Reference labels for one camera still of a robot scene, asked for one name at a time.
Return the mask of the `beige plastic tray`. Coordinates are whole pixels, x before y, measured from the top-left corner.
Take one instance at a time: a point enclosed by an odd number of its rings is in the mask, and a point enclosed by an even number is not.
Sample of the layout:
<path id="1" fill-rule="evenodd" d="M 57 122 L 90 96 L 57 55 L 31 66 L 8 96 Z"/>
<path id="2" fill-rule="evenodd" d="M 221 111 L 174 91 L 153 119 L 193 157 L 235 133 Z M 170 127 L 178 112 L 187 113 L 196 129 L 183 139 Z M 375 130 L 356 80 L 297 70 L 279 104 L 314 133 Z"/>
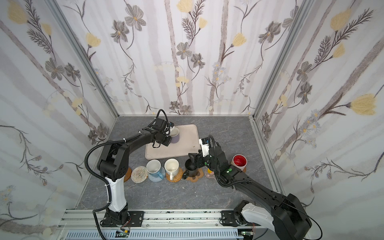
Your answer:
<path id="1" fill-rule="evenodd" d="M 188 153 L 198 153 L 201 149 L 199 144 L 199 133 L 196 125 L 176 126 L 179 129 L 179 141 L 170 143 L 168 147 L 161 145 L 153 148 L 152 144 L 147 144 L 145 148 L 145 158 L 147 160 L 170 159 L 187 156 Z"/>

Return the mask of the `lavender mug white inside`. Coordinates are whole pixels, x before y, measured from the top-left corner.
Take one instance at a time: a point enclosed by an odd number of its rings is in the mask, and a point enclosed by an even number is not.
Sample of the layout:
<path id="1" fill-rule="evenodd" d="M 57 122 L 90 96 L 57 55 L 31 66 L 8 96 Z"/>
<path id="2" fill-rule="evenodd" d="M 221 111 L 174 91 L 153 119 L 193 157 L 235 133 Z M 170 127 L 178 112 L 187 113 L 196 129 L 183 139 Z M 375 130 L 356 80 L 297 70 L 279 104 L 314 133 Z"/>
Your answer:
<path id="1" fill-rule="evenodd" d="M 171 143 L 176 144 L 180 140 L 180 130 L 177 127 L 173 127 L 170 133 Z"/>

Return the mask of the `brown paw-shaped coaster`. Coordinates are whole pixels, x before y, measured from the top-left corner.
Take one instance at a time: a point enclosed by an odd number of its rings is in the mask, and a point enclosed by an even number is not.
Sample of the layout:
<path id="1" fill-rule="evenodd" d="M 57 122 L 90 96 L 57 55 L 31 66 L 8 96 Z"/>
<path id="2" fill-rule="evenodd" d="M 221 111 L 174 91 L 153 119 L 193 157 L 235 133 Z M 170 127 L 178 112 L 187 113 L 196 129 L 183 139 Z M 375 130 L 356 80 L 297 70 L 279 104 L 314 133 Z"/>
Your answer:
<path id="1" fill-rule="evenodd" d="M 191 183 L 195 183 L 203 177 L 204 177 L 204 171 L 202 168 L 199 168 L 199 171 L 197 172 L 197 175 L 195 177 L 187 177 L 186 180 L 190 181 Z"/>

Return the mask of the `black mug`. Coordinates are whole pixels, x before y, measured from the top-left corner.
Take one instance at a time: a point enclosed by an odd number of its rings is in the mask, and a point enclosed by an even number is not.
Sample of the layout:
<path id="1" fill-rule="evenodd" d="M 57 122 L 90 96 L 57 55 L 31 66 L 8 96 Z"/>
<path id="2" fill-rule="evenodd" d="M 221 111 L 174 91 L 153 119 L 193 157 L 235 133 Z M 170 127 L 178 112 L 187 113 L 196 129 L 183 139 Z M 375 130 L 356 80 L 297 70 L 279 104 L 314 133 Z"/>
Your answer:
<path id="1" fill-rule="evenodd" d="M 186 180 L 188 177 L 195 177 L 199 171 L 199 169 L 196 167 L 196 164 L 190 159 L 185 162 L 185 168 L 186 170 L 184 171 L 182 176 L 182 179 L 184 180 Z"/>

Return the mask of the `white mug red inside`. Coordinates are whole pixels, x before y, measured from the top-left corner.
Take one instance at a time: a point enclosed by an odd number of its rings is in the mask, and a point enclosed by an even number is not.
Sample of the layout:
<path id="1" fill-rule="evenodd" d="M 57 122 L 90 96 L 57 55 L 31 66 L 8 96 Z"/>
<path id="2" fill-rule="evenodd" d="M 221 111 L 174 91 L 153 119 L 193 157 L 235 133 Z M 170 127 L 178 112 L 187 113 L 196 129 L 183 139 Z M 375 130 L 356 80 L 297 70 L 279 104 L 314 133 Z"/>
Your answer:
<path id="1" fill-rule="evenodd" d="M 237 154 L 233 157 L 231 164 L 241 171 L 244 171 L 248 164 L 248 160 L 245 156 Z"/>

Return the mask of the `light blue mug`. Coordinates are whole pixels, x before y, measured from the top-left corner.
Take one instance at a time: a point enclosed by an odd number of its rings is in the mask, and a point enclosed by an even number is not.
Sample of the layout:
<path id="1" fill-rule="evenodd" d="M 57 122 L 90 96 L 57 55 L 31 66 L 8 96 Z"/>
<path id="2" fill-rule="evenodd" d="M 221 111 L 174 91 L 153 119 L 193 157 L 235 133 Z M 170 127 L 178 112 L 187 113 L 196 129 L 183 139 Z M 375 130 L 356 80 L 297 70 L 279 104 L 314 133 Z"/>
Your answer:
<path id="1" fill-rule="evenodd" d="M 161 172 L 163 174 L 162 165 L 158 160 L 150 160 L 146 165 L 146 169 L 147 169 L 148 175 L 154 174 L 157 172 Z"/>

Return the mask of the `white woven round coaster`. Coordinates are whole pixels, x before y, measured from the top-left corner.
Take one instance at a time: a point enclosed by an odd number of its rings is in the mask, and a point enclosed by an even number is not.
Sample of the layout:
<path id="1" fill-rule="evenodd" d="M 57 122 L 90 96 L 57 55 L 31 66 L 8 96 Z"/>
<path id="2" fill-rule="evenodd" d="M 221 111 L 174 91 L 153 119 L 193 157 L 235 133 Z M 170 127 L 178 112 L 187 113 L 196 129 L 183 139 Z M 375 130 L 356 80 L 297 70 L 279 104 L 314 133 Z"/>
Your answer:
<path id="1" fill-rule="evenodd" d="M 144 182 L 147 178 L 148 172 L 146 167 L 144 166 L 139 166 L 135 168 L 131 173 L 131 179 L 136 184 Z"/>

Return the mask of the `pink flower coaster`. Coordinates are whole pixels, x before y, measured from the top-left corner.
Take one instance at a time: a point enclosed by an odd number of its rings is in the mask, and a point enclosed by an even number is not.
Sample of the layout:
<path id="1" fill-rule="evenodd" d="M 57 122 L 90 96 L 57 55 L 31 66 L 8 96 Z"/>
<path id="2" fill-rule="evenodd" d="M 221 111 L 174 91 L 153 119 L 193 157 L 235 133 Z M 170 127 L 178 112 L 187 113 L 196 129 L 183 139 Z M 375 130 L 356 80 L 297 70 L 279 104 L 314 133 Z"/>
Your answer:
<path id="1" fill-rule="evenodd" d="M 215 173 L 213 171 L 211 171 L 210 169 L 206 169 L 205 170 L 205 176 L 209 179 L 211 178 L 214 178 L 215 177 Z"/>

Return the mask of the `blue-grey round knitted coaster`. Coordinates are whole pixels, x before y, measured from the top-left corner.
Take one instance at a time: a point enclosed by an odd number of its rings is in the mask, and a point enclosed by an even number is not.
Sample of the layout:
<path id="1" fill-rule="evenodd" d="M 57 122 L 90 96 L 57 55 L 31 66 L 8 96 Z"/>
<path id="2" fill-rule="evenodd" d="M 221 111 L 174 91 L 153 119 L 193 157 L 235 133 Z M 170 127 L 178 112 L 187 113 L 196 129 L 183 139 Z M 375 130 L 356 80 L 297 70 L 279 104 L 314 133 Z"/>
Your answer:
<path id="1" fill-rule="evenodd" d="M 160 182 L 165 178 L 165 176 L 161 172 L 149 174 L 148 177 L 149 177 L 150 181 L 155 182 L 155 183 Z"/>

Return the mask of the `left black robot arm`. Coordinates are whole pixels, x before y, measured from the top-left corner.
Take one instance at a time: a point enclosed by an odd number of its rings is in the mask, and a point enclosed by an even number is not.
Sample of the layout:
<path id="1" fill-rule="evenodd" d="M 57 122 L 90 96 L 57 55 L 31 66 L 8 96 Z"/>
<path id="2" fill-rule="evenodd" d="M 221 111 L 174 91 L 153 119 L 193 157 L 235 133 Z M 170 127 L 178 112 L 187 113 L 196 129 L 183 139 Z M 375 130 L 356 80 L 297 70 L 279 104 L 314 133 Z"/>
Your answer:
<path id="1" fill-rule="evenodd" d="M 166 112 L 160 109 L 154 120 L 136 135 L 122 140 L 107 141 L 87 152 L 84 160 L 85 168 L 92 176 L 103 181 L 107 189 L 106 205 L 92 210 L 97 228 L 122 227 L 132 219 L 124 193 L 124 177 L 129 169 L 130 154 L 147 144 L 153 144 L 154 148 L 155 144 L 169 146 L 172 140 L 171 128 L 174 126 Z M 103 150 L 97 162 L 99 173 L 96 173 L 89 166 L 89 158 L 101 147 Z"/>

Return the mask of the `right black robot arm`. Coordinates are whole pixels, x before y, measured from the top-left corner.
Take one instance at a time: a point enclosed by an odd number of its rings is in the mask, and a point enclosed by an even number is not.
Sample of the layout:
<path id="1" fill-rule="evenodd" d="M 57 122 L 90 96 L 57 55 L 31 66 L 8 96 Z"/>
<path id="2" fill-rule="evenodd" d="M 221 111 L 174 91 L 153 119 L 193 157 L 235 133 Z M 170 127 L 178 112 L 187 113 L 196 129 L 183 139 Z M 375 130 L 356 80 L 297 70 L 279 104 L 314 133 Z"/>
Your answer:
<path id="1" fill-rule="evenodd" d="M 238 217 L 242 222 L 255 223 L 276 233 L 281 240 L 304 240 L 316 222 L 305 211 L 300 200 L 293 194 L 287 196 L 264 187 L 247 173 L 231 165 L 220 144 L 213 136 L 200 139 L 201 149 L 189 153 L 189 160 L 196 168 L 207 167 L 214 173 L 223 188 L 233 187 L 253 199 L 239 204 Z"/>

